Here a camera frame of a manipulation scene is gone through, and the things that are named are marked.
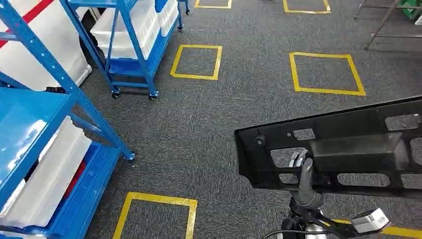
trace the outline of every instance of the caster wheel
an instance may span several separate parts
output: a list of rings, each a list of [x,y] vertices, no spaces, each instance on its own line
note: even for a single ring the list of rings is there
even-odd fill
[[[119,93],[112,93],[111,97],[113,97],[114,99],[118,99],[120,97]]]

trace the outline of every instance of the blue shelving cart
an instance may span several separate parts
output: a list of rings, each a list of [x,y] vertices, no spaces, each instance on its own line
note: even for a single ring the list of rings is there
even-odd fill
[[[158,66],[160,65],[161,59],[163,58],[166,47],[171,38],[172,32],[176,27],[181,31],[183,28],[182,24],[182,15],[180,14],[180,8],[178,5],[178,21],[176,21],[171,27],[170,34],[166,37],[161,36],[161,32],[158,34],[157,39],[155,40],[154,46],[151,50],[151,53],[147,60],[144,59],[139,42],[136,38],[135,30],[132,25],[130,18],[130,10],[136,4],[138,0],[60,0],[64,10],[78,31],[81,39],[88,48],[93,60],[98,65],[100,72],[102,73],[104,79],[108,83],[111,89],[111,95],[113,98],[117,99],[120,95],[119,86],[124,87],[140,87],[148,88],[149,99],[155,100],[158,96],[158,91],[154,85],[154,76],[157,72]],[[165,5],[167,0],[155,0],[155,7],[157,12]],[[89,35],[85,31],[82,23],[79,21],[78,15],[76,14],[76,9],[79,7],[103,7],[103,8],[115,8],[114,12],[114,21],[111,27],[111,37],[110,44],[108,47],[108,55],[105,61],[105,64],[101,61],[100,55],[96,50],[96,46],[92,43]],[[111,59],[111,49],[114,38],[115,23],[120,13],[123,23],[129,34],[129,38],[132,42],[133,48],[136,53],[137,59],[130,58],[116,58]],[[122,82],[115,81],[113,75],[122,75],[122,76],[135,76],[145,78],[145,83],[133,83],[133,82]]]
[[[85,170],[46,227],[0,226],[0,230],[47,238],[83,238],[117,160],[122,155],[133,160],[135,155],[7,0],[0,0],[0,19],[11,32],[0,32],[0,39],[20,41],[65,91],[31,91],[0,73],[0,206],[3,207],[66,116],[110,142],[110,146],[92,142],[84,157]],[[71,112],[74,105],[79,105],[95,125],[74,115]]]

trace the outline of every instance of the white plastic bin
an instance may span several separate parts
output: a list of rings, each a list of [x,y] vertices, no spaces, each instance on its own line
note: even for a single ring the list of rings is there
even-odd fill
[[[91,33],[95,36],[98,45],[108,46],[110,43],[114,11],[114,8],[107,8],[91,29]],[[130,18],[140,45],[143,45],[147,40],[151,32],[151,27],[157,17],[158,14],[155,12],[154,0],[139,0],[133,6],[133,9],[130,11]],[[132,45],[120,12],[116,21],[113,45]]]
[[[143,42],[143,44],[139,44],[141,47],[141,52],[144,57],[144,59],[148,59],[149,54],[151,53],[152,47],[154,46],[154,42],[157,39],[158,32],[160,31],[160,25],[158,24],[157,18],[155,18],[155,21],[152,23],[151,31],[149,36],[146,38],[146,40]],[[102,45],[99,44],[98,47],[103,51],[104,56],[107,57],[108,54],[108,44]],[[111,49],[111,58],[132,58],[132,59],[138,59],[135,53],[135,49],[133,48],[132,43],[126,46],[118,46],[114,45]]]
[[[66,117],[57,137],[0,223],[19,228],[46,226],[90,145],[91,140],[83,130]]]
[[[177,20],[178,15],[179,15],[179,11],[177,9],[177,2],[176,2],[176,4],[171,9],[169,16],[164,20],[164,23],[161,25],[162,36],[166,37],[169,34],[170,29],[173,26],[174,22]]]
[[[169,19],[174,6],[177,7],[177,0],[167,0],[161,12],[158,13],[158,22],[160,23],[160,26],[166,24],[166,21]]]

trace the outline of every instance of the metal rack leg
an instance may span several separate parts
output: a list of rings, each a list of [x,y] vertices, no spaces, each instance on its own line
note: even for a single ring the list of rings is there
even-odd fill
[[[70,21],[73,23],[73,26],[75,26],[76,30],[79,33],[79,36],[82,38],[82,41],[85,43],[88,51],[90,52],[93,60],[95,61],[96,65],[98,66],[99,71],[103,75],[105,81],[108,83],[108,86],[110,87],[110,90],[112,93],[119,93],[120,89],[118,89],[116,86],[112,84],[112,77],[108,73],[108,69],[105,68],[103,62],[101,61],[101,58],[96,50],[95,45],[91,41],[87,31],[85,31],[85,28],[82,26],[81,21],[79,21],[79,17],[76,14],[76,12],[72,9],[70,6],[68,0],[60,0],[60,3],[63,6],[63,9],[65,10],[66,14],[69,16]]]
[[[138,57],[138,62],[141,66],[141,69],[143,70],[143,72],[145,72],[145,80],[148,84],[149,90],[149,99],[155,100],[158,96],[158,91],[155,90],[154,75],[150,75],[148,67],[146,65],[146,61],[144,60],[144,57],[141,54],[141,47],[139,46],[138,38],[135,34],[135,29],[133,28],[132,21],[130,20],[129,12],[125,8],[123,1],[118,1],[117,7],[120,10],[121,18],[123,19],[124,25],[126,26],[127,33],[129,34],[129,38],[132,42],[133,49],[135,50],[136,56]]]
[[[375,37],[377,37],[378,32],[381,30],[381,28],[384,26],[385,22],[387,21],[388,17],[390,16],[391,12],[396,8],[396,6],[399,4],[401,0],[394,0],[394,2],[390,5],[390,8],[388,9],[387,13],[385,14],[384,18],[381,21],[380,26],[378,29],[371,34],[371,38],[369,39],[368,43],[365,44],[365,50],[368,50],[369,45],[372,43]]]
[[[98,126],[104,134],[104,137],[108,139],[114,146],[120,148],[123,153],[123,156],[128,160],[133,160],[135,154],[129,150],[127,145],[117,136],[116,132],[108,122],[104,119],[101,113],[93,106],[93,104],[88,100],[88,97],[78,89],[80,96],[78,103],[81,104],[82,109],[87,114],[87,116],[92,119],[92,121]]]
[[[360,13],[360,11],[362,10],[363,6],[365,5],[366,1],[367,1],[367,0],[364,0],[364,1],[363,1],[363,3],[361,3],[361,4],[359,5],[359,9],[357,10],[356,15],[353,17],[355,20],[357,19],[357,16],[359,15],[359,13]]]

